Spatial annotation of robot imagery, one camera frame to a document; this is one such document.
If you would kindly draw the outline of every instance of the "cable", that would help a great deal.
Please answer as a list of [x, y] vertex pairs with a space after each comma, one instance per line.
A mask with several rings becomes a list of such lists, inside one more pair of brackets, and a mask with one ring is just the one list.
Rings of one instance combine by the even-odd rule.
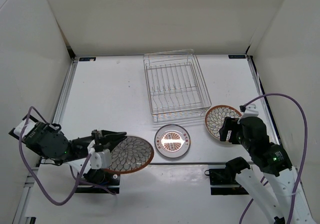
[[254, 200], [254, 199], [251, 199], [251, 200], [249, 201], [248, 205], [246, 206], [245, 210], [243, 211], [243, 213], [242, 213], [242, 215], [241, 215], [241, 217], [240, 217], [240, 220], [239, 220], [239, 224], [242, 223], [242, 220], [244, 219], [244, 215], [245, 215], [246, 212], [249, 210], [249, 207], [251, 206], [253, 200]]
[[33, 178], [35, 179], [35, 181], [37, 182], [40, 190], [41, 190], [42, 193], [45, 195], [45, 197], [46, 197], [52, 204], [54, 204], [54, 205], [64, 205], [64, 204], [66, 204], [66, 203], [71, 199], [71, 197], [72, 197], [73, 194], [75, 193], [75, 191], [76, 191], [76, 189], [77, 189], [77, 187], [78, 187], [78, 185], [79, 185], [80, 179], [81, 179], [81, 177], [82, 177], [82, 175], [83, 175], [83, 172], [84, 172], [84, 170], [85, 170], [85, 168], [86, 168], [86, 165], [88, 164], [88, 162], [89, 162], [89, 160], [90, 160], [91, 154], [89, 154], [89, 155], [87, 156], [87, 158], [86, 158], [86, 160], [85, 160], [85, 162], [84, 162], [84, 164], [83, 164], [83, 166], [82, 166], [82, 168], [81, 168], [81, 170], [80, 170], [79, 175], [78, 175], [78, 176], [76, 177], [76, 179], [75, 179], [75, 184], [74, 184], [74, 186], [73, 186], [70, 194], [67, 196], [67, 198], [66, 198], [64, 201], [62, 201], [62, 202], [57, 202], [57, 201], [55, 201], [55, 200], [47, 193], [47, 191], [45, 190], [44, 186], [41, 184], [40, 180], [38, 179], [37, 175], [34, 173], [34, 171], [33, 171], [33, 170], [31, 169], [31, 167], [29, 166], [29, 164], [28, 164], [28, 162], [27, 162], [27, 160], [26, 160], [26, 158], [25, 158], [25, 155], [24, 155], [24, 153], [23, 153], [23, 150], [22, 150], [22, 136], [23, 136], [23, 133], [24, 133], [26, 127], [27, 127], [26, 125], [28, 124], [28, 121], [29, 121], [29, 118], [30, 118], [30, 113], [31, 113], [31, 110], [32, 110], [32, 109], [33, 109], [34, 111], [36, 111], [36, 113], [38, 114], [38, 116], [40, 116], [40, 118], [41, 118], [45, 123], [48, 123], [48, 122], [40, 115], [39, 111], [38, 111], [35, 107], [31, 106], [31, 107], [29, 108], [29, 111], [28, 111], [28, 113], [27, 113], [27, 115], [26, 115], [26, 119], [25, 119], [26, 121], [25, 121], [25, 123], [24, 123], [25, 125], [24, 125], [24, 127], [22, 128], [21, 133], [20, 133], [20, 135], [19, 135], [19, 152], [20, 152], [20, 156], [21, 156], [21, 159], [22, 159], [24, 165], [26, 166], [26, 168], [28, 169], [28, 171], [30, 172], [30, 174], [32, 175], [32, 177], [33, 177]]
[[[303, 168], [304, 168], [304, 163], [305, 163], [305, 157], [306, 157], [306, 155], [307, 155], [307, 152], [306, 152], [306, 148], [307, 148], [307, 144], [308, 144], [308, 126], [307, 126], [307, 118], [306, 118], [306, 115], [305, 115], [305, 113], [304, 113], [304, 110], [302, 109], [302, 107], [301, 107], [301, 105], [294, 99], [294, 98], [292, 98], [291, 96], [289, 96], [289, 95], [285, 95], [285, 94], [280, 94], [280, 93], [269, 93], [269, 94], [264, 94], [264, 95], [260, 95], [260, 96], [258, 96], [258, 97], [256, 97], [256, 98], [254, 98], [253, 100], [251, 100], [251, 101], [249, 101], [248, 103], [246, 103], [245, 105], [244, 105], [244, 107], [246, 107], [247, 105], [249, 105], [249, 104], [251, 104], [252, 102], [254, 102], [254, 101], [256, 101], [256, 100], [258, 100], [258, 99], [260, 99], [260, 98], [263, 98], [263, 97], [266, 97], [266, 96], [282, 96], [282, 97], [285, 97], [285, 98], [288, 98], [288, 99], [290, 99], [290, 100], [292, 100], [296, 105], [297, 105], [297, 107], [299, 108], [299, 110], [300, 110], [300, 112], [301, 112], [301, 115], [302, 115], [302, 118], [303, 118], [303, 122], [304, 122], [304, 124], [305, 124], [305, 126], [304, 126], [304, 137], [305, 137], [305, 139], [304, 139], [304, 149], [303, 149], [303, 153], [302, 153], [302, 158], [301, 158], [301, 163], [300, 163], [300, 168], [299, 168], [299, 171], [298, 171], [298, 175], [297, 175], [297, 178], [296, 178], [296, 181], [295, 181], [295, 184], [294, 184], [294, 188], [293, 188], [293, 190], [292, 190], [292, 193], [296, 193], [296, 190], [297, 190], [297, 188], [298, 188], [298, 185], [299, 185], [299, 183], [300, 183], [300, 180], [301, 180], [301, 174], [302, 174], [302, 170], [303, 170]], [[291, 223], [291, 219], [292, 219], [292, 216], [293, 216], [293, 209], [294, 209], [294, 207], [295, 207], [295, 204], [294, 204], [294, 202], [295, 202], [295, 197], [296, 196], [296, 194], [293, 194], [292, 195], [292, 198], [291, 198], [291, 206], [290, 206], [290, 212], [289, 212], [289, 216], [288, 216], [288, 220], [286, 221], [287, 223], [286, 224], [290, 224]]]
[[109, 183], [109, 181], [105, 181], [105, 182], [100, 183], [99, 185], [105, 186], [105, 185], [107, 185], [108, 183]]
[[[72, 167], [70, 166], [70, 171], [71, 171], [71, 175], [74, 179], [76, 179], [75, 175], [74, 175], [74, 171], [72, 169]], [[82, 184], [86, 184], [86, 185], [92, 185], [94, 187], [97, 187], [97, 188], [100, 188], [102, 190], [105, 190], [106, 192], [108, 192], [109, 194], [111, 195], [116, 195], [116, 193], [110, 191], [108, 188], [104, 187], [104, 186], [101, 186], [101, 185], [98, 185], [98, 184], [94, 184], [94, 183], [90, 183], [90, 182], [87, 182], [87, 181], [84, 181], [84, 180], [80, 180], [80, 183]]]
[[55, 166], [62, 166], [62, 164], [54, 164], [54, 163], [41, 163], [41, 165], [55, 165]]

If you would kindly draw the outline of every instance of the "metal dish rack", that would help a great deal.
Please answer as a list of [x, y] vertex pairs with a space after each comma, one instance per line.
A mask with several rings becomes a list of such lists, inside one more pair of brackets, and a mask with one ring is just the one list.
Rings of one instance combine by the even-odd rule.
[[143, 59], [155, 122], [204, 116], [211, 100], [194, 50], [146, 54]]

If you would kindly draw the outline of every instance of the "small round dish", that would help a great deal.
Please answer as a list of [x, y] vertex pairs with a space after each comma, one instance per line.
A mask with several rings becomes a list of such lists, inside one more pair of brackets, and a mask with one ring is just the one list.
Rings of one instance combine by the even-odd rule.
[[[217, 105], [208, 110], [205, 115], [206, 129], [217, 140], [220, 140], [219, 130], [223, 126], [225, 118], [239, 118], [241, 113], [235, 108], [228, 105]], [[227, 135], [227, 141], [230, 138], [230, 133]]]
[[128, 136], [111, 152], [111, 165], [103, 169], [109, 173], [128, 174], [145, 168], [154, 157], [154, 149], [146, 140]]
[[155, 148], [166, 158], [180, 158], [187, 153], [191, 140], [188, 132], [179, 125], [165, 125], [155, 134]]

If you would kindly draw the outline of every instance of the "patterned plate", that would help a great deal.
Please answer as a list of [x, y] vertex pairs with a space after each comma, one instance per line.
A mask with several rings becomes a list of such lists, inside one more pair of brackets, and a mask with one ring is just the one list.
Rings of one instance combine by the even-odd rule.
[[111, 152], [112, 164], [104, 169], [109, 173], [126, 174], [145, 168], [154, 157], [154, 149], [146, 140], [128, 136]]
[[[222, 128], [226, 116], [239, 118], [242, 115], [238, 110], [228, 105], [214, 106], [209, 109], [205, 115], [205, 124], [207, 130], [214, 138], [218, 140], [220, 140], [219, 130]], [[226, 140], [229, 140], [229, 138], [230, 133], [228, 133]]]

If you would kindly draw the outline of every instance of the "plate rim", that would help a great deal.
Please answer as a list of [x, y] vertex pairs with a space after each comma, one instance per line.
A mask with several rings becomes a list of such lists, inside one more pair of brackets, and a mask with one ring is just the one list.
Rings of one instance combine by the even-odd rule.
[[215, 137], [212, 133], [211, 133], [211, 131], [208, 129], [208, 126], [207, 126], [207, 116], [209, 115], [209, 113], [211, 113], [211, 111], [212, 110], [214, 110], [214, 109], [216, 109], [216, 108], [220, 108], [220, 107], [227, 107], [227, 108], [229, 108], [229, 109], [232, 109], [232, 110], [234, 110], [238, 115], [239, 115], [239, 117], [241, 117], [242, 116], [242, 114], [240, 113], [240, 111], [239, 110], [237, 110], [236, 108], [234, 108], [234, 107], [232, 107], [232, 106], [230, 106], [230, 105], [216, 105], [216, 106], [213, 106], [213, 107], [211, 107], [208, 111], [207, 111], [207, 113], [206, 113], [206, 115], [205, 115], [205, 127], [206, 127], [206, 129], [207, 129], [207, 131], [209, 132], [209, 134], [211, 135], [211, 136], [213, 136], [215, 139], [217, 139], [217, 140], [219, 140], [220, 141], [220, 139], [218, 139], [217, 137]]

